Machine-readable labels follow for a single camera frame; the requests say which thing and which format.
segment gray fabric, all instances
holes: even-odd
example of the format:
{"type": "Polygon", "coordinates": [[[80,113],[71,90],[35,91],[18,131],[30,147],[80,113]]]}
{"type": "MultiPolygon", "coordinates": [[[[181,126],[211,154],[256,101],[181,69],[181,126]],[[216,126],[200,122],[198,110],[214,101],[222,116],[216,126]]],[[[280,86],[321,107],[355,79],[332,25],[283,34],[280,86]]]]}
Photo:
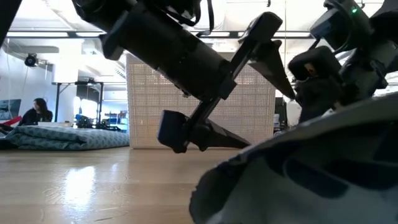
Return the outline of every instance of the gray fabric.
{"type": "Polygon", "coordinates": [[[129,145],[129,135],[100,129],[19,126],[6,139],[19,149],[89,150],[129,145]]]}
{"type": "Polygon", "coordinates": [[[398,93],[247,147],[206,172],[197,224],[396,224],[398,93]]]}

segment wooden floor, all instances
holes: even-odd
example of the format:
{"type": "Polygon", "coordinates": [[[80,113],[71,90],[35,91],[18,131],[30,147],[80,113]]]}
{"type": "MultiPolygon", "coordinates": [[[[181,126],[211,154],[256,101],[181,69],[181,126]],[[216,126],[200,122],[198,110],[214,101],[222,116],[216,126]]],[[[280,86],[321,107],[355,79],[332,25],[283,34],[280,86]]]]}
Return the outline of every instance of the wooden floor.
{"type": "Polygon", "coordinates": [[[191,191],[237,151],[0,152],[1,224],[187,224],[191,191]]]}

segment white lattice panel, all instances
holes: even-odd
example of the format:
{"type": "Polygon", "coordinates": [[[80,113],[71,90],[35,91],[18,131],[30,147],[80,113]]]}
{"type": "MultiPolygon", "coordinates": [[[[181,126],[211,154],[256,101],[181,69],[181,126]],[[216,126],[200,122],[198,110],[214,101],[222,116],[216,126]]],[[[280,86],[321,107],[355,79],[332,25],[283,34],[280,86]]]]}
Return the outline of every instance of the white lattice panel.
{"type": "MultiPolygon", "coordinates": [[[[251,143],[272,136],[275,88],[253,68],[245,66],[236,79],[238,86],[226,101],[218,104],[210,119],[251,143]]],[[[130,145],[133,148],[164,147],[157,141],[163,110],[189,116],[198,105],[194,97],[182,92],[132,55],[127,56],[130,145]]]]}

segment white column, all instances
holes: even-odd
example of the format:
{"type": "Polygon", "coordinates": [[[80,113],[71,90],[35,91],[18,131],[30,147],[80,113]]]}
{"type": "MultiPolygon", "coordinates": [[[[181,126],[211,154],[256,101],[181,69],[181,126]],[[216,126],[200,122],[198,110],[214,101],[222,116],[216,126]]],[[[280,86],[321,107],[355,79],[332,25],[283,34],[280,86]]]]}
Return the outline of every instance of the white column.
{"type": "MultiPolygon", "coordinates": [[[[59,47],[58,61],[53,68],[53,82],[74,83],[78,80],[82,40],[65,40],[59,47]]],[[[75,85],[66,87],[60,94],[58,104],[58,122],[73,122],[75,117],[73,111],[73,100],[76,97],[75,85]]]]}

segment woman with dark hair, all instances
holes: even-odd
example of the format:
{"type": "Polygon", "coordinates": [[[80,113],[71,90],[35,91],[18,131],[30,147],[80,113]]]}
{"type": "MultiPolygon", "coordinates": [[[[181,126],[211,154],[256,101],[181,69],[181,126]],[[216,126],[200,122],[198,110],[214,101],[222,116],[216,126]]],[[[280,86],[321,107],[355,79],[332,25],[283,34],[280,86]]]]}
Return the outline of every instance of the woman with dark hair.
{"type": "Polygon", "coordinates": [[[33,108],[25,113],[18,126],[37,125],[38,122],[51,122],[52,112],[47,108],[47,103],[43,98],[33,101],[33,108]]]}

